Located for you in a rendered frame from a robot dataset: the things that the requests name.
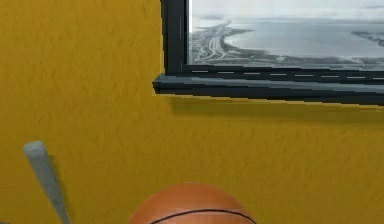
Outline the orange basketball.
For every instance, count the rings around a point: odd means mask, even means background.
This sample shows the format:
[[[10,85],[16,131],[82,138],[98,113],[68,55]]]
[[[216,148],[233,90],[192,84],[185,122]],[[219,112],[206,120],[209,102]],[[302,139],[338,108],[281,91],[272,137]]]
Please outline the orange basketball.
[[[257,224],[233,196],[206,184],[183,183],[152,194],[129,224]]]

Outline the black framed window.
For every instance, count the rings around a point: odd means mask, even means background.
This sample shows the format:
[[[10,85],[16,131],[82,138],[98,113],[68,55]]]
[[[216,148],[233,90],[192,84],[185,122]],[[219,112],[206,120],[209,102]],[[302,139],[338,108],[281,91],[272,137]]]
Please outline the black framed window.
[[[189,65],[188,0],[160,0],[165,72],[158,94],[384,106],[384,71],[261,69]]]

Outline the grey baseball bat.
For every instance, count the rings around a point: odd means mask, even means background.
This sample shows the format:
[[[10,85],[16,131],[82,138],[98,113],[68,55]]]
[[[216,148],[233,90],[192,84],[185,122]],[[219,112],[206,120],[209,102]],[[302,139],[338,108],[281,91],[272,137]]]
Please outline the grey baseball bat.
[[[44,144],[41,141],[27,143],[23,146],[23,152],[62,224],[71,224],[54,168]]]

